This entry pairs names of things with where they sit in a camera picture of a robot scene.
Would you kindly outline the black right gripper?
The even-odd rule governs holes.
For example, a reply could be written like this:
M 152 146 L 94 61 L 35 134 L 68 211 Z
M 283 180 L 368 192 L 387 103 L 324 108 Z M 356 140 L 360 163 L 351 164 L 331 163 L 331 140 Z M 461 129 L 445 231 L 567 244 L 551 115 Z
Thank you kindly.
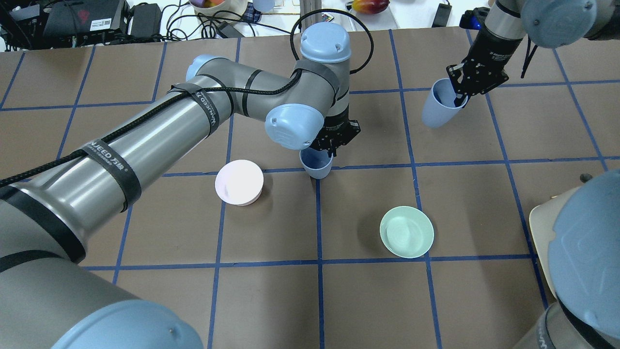
M 482 29 L 467 56 L 459 64 L 447 66 L 454 89 L 454 108 L 465 108 L 470 96 L 486 94 L 509 80 L 505 66 L 521 44 L 521 39 L 497 36 Z

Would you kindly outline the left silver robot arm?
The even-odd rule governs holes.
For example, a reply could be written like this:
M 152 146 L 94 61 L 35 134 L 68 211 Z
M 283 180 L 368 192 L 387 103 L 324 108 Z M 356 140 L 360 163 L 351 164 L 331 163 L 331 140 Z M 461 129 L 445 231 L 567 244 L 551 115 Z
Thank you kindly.
M 348 119 L 350 37 L 334 22 L 303 30 L 280 77 L 200 55 L 186 81 L 130 121 L 65 157 L 1 181 L 3 349 L 201 349 L 173 311 L 80 266 L 91 236 L 234 113 L 264 121 L 291 150 L 335 155 L 359 133 Z

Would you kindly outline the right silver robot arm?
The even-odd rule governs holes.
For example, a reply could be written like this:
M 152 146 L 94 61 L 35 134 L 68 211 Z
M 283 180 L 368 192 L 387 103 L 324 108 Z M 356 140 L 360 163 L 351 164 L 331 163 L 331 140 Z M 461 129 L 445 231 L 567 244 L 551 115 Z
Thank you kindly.
M 617 0 L 496 0 L 479 20 L 467 56 L 447 67 L 456 102 L 506 82 L 505 65 L 524 37 L 535 47 L 580 38 L 619 38 Z M 543 234 L 539 252 L 556 302 L 516 343 L 517 349 L 619 347 L 619 171 L 609 170 L 530 213 Z

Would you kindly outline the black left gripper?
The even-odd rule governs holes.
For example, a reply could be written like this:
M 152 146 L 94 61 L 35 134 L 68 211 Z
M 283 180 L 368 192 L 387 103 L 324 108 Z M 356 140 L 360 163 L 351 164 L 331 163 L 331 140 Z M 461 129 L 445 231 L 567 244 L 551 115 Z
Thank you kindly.
M 325 118 L 310 148 L 319 152 L 326 151 L 328 157 L 334 158 L 337 149 L 348 145 L 360 132 L 359 122 L 349 118 L 349 107 L 346 107 L 342 112 Z

